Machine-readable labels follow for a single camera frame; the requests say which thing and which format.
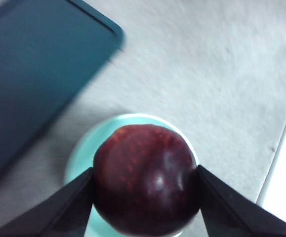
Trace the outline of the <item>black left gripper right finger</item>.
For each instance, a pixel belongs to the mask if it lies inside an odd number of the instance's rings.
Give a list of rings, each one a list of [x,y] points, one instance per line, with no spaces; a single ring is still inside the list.
[[[286,237],[286,222],[199,165],[200,209],[210,237]]]

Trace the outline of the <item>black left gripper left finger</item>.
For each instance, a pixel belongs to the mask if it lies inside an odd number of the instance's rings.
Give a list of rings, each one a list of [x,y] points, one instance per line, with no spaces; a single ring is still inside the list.
[[[0,227],[0,237],[82,237],[93,204],[93,168]]]

